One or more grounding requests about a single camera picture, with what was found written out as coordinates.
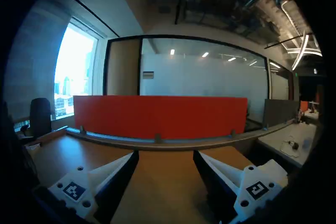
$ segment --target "glass wall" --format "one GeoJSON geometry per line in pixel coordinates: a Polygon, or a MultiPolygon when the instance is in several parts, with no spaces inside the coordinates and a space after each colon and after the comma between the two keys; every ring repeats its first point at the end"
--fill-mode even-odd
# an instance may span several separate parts
{"type": "Polygon", "coordinates": [[[272,99],[293,99],[293,75],[290,71],[270,60],[272,99]]]}
{"type": "Polygon", "coordinates": [[[246,97],[247,118],[262,123],[268,98],[265,66],[263,57],[230,46],[143,39],[140,95],[246,97]]]}
{"type": "Polygon", "coordinates": [[[73,95],[90,95],[97,39],[69,23],[58,53],[54,98],[55,117],[73,115],[73,95]]]}

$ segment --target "black office chair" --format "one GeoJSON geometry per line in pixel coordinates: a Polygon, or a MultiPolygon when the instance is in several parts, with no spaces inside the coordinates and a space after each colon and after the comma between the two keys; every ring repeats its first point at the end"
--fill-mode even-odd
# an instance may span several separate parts
{"type": "Polygon", "coordinates": [[[26,136],[26,132],[29,129],[32,136],[23,138],[23,144],[35,141],[36,138],[52,131],[50,114],[51,109],[48,99],[36,98],[31,101],[29,114],[30,126],[22,126],[21,131],[26,136]]]}

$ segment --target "desk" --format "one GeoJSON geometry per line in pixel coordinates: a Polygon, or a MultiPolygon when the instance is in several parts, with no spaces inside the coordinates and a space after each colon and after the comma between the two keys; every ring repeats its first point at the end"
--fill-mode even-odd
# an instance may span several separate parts
{"type": "MultiPolygon", "coordinates": [[[[34,156],[41,183],[49,187],[78,166],[95,169],[132,150],[58,135],[34,156]]],[[[235,148],[202,150],[238,169],[251,165],[235,148]]],[[[215,223],[207,191],[189,151],[139,151],[139,162],[111,223],[215,223]]]]}
{"type": "Polygon", "coordinates": [[[310,113],[310,109],[308,109],[306,112],[305,112],[305,116],[308,117],[308,118],[311,118],[311,119],[314,119],[314,120],[318,120],[318,112],[317,113],[310,113]]]}
{"type": "Polygon", "coordinates": [[[302,167],[302,165],[307,160],[307,157],[310,153],[310,147],[312,141],[314,139],[314,135],[316,132],[316,126],[313,124],[291,124],[283,129],[280,129],[274,133],[268,134],[263,137],[258,138],[258,142],[270,149],[271,151],[279,154],[284,159],[288,160],[292,164],[296,165],[297,167],[302,167]],[[305,139],[310,140],[310,145],[308,148],[303,149],[303,142],[305,139]],[[288,144],[284,141],[294,140],[299,144],[299,156],[297,158],[291,157],[283,153],[280,149],[282,149],[282,145],[288,144]]]}

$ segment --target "red desk divider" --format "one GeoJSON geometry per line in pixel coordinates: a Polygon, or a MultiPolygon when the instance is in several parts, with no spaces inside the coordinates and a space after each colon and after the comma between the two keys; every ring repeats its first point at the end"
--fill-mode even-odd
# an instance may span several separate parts
{"type": "Polygon", "coordinates": [[[195,139],[244,132],[247,99],[191,96],[74,96],[76,127],[119,137],[195,139]]]}
{"type": "Polygon", "coordinates": [[[308,110],[308,102],[307,101],[301,101],[300,110],[301,110],[301,112],[306,112],[308,110]]]}

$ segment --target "wall sign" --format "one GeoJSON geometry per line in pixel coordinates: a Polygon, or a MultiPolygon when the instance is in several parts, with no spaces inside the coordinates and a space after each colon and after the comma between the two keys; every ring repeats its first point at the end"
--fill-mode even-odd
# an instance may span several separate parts
{"type": "Polygon", "coordinates": [[[142,78],[143,79],[153,79],[154,72],[142,72],[142,78]]]}

